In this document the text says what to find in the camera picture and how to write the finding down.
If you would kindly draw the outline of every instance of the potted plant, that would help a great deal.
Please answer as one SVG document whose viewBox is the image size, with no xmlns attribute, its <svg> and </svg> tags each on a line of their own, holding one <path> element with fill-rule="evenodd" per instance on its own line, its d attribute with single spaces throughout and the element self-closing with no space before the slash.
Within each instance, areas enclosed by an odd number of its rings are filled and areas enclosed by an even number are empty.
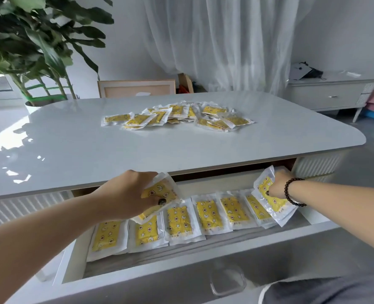
<svg viewBox="0 0 374 304">
<path fill-rule="evenodd" d="M 112 6 L 111 0 L 104 1 Z M 105 48 L 101 40 L 105 34 L 90 26 L 93 21 L 114 22 L 103 9 L 83 8 L 73 0 L 0 0 L 0 74 L 12 78 L 27 99 L 26 106 L 41 107 L 67 100 L 62 78 L 67 81 L 73 99 L 76 98 L 66 71 L 66 66 L 73 64 L 71 47 L 98 75 L 98 66 L 81 47 Z M 54 80 L 57 86 L 46 87 L 44 77 Z M 30 80 L 39 84 L 26 87 Z M 42 87 L 46 96 L 33 97 L 29 90 L 37 87 Z M 51 89 L 59 89 L 60 94 L 51 95 Z"/>
</svg>

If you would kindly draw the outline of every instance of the open drawer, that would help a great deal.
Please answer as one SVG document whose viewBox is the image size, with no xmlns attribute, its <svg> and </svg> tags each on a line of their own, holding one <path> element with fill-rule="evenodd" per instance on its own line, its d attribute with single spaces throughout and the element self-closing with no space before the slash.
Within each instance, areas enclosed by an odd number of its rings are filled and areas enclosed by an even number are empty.
<svg viewBox="0 0 374 304">
<path fill-rule="evenodd" d="M 252 188 L 254 180 L 261 172 L 262 170 L 189 180 L 179 182 L 178 185 L 186 196 L 214 193 L 218 190 L 249 189 Z M 317 214 L 315 210 L 310 208 L 307 211 L 312 215 Z M 197 282 L 195 278 L 191 277 L 192 273 L 196 275 L 207 272 L 209 266 L 203 267 L 202 265 L 212 264 L 210 261 L 212 259 L 336 227 L 337 225 L 333 222 L 321 220 L 320 217 L 315 221 L 315 224 L 312 224 L 312 221 L 309 222 L 300 212 L 297 212 L 283 228 L 274 226 L 270 229 L 242 229 L 231 233 L 207 236 L 207 240 L 200 242 L 168 246 L 139 253 L 114 255 L 86 263 L 88 246 L 93 234 L 93 229 L 90 229 L 66 248 L 53 289 L 55 293 L 62 292 L 63 296 L 68 296 L 90 290 L 104 293 L 103 290 L 106 288 L 121 288 L 121 298 L 127 299 L 127 301 L 132 298 L 134 301 L 136 299 L 134 298 L 135 291 L 138 286 L 141 288 L 139 282 L 143 282 L 143 290 L 146 295 L 150 288 L 156 293 L 165 293 L 172 288 L 176 278 L 189 277 L 190 280 L 193 279 L 194 282 Z M 192 283 L 189 280 L 179 279 L 177 286 L 182 286 L 179 285 L 179 282 Z"/>
</svg>

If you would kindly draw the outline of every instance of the cabinet drawer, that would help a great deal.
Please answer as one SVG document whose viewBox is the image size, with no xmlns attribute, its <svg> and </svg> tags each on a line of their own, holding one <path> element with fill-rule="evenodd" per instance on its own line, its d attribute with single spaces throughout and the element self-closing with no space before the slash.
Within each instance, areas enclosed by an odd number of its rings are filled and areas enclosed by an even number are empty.
<svg viewBox="0 0 374 304">
<path fill-rule="evenodd" d="M 252 188 L 254 180 L 262 171 L 189 180 L 178 182 L 178 185 L 187 196 L 214 193 L 218 190 L 249 189 Z M 206 267 L 211 268 L 213 259 L 216 258 L 336 227 L 337 225 L 329 220 L 315 225 L 310 224 L 297 212 L 283 228 L 274 226 L 269 229 L 242 229 L 221 235 L 210 235 L 207 236 L 207 240 L 200 242 L 168 246 L 139 253 L 114 255 L 86 263 L 88 246 L 93 234 L 93 229 L 91 229 L 65 249 L 53 283 L 54 294 L 51 294 L 48 299 L 56 298 L 57 294 L 61 297 L 67 293 L 78 294 L 91 289 L 108 288 L 108 286 L 110 286 L 109 289 L 114 286 L 120 288 L 123 297 L 131 298 L 135 294 L 131 295 L 128 291 L 139 286 L 141 281 L 146 282 L 144 285 L 152 286 L 154 284 L 149 282 L 160 281 L 160 290 L 156 286 L 154 292 L 164 294 L 172 288 L 174 289 L 174 280 L 177 277 L 182 278 L 185 275 L 196 273 L 199 268 L 198 263 L 201 265 L 204 263 Z M 209 285 L 205 288 L 206 291 L 210 291 Z"/>
<path fill-rule="evenodd" d="M 288 86 L 287 100 L 311 110 L 355 106 L 365 83 Z"/>
</svg>

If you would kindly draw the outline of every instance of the black bead bracelet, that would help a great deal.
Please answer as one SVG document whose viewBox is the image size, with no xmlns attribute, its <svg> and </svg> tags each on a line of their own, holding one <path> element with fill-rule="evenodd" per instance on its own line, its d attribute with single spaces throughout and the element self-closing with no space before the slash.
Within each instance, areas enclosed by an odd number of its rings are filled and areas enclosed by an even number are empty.
<svg viewBox="0 0 374 304">
<path fill-rule="evenodd" d="M 292 182 L 297 181 L 297 180 L 305 180 L 305 179 L 302 179 L 302 178 L 292 178 L 292 179 L 288 180 L 287 183 L 285 184 L 285 188 L 284 188 L 285 198 L 286 198 L 286 199 L 287 199 L 291 204 L 293 204 L 293 205 L 295 205 L 295 206 L 298 206 L 298 207 L 304 207 L 304 206 L 306 206 L 306 204 L 296 203 L 296 202 L 294 202 L 294 201 L 291 199 L 291 197 L 289 197 L 289 195 L 288 195 L 288 186 L 289 186 Z"/>
</svg>

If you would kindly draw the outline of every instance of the white curtain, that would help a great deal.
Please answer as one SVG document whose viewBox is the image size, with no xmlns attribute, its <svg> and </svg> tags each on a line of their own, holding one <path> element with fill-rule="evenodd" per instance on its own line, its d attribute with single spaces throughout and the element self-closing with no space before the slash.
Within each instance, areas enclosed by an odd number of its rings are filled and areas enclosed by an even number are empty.
<svg viewBox="0 0 374 304">
<path fill-rule="evenodd" d="M 144 0 L 146 45 L 169 74 L 208 91 L 280 94 L 295 25 L 315 0 Z"/>
</svg>

